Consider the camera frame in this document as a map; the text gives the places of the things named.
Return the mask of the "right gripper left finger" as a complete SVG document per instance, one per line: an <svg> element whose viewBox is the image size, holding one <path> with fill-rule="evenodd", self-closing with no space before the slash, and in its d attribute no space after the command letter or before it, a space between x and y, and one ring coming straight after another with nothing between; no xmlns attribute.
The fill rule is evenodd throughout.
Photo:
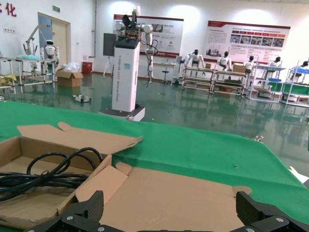
<svg viewBox="0 0 309 232"><path fill-rule="evenodd" d="M95 232L104 210L103 191L97 190L88 200L70 204L57 217L38 224L28 232Z"/></svg>

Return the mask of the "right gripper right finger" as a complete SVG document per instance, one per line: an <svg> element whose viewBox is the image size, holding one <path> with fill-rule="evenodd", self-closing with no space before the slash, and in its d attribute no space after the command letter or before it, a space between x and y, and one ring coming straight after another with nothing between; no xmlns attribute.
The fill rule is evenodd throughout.
<svg viewBox="0 0 309 232"><path fill-rule="evenodd" d="M244 191L236 193L236 213L244 225L237 232L309 232L307 224L274 205L255 201Z"/></svg>

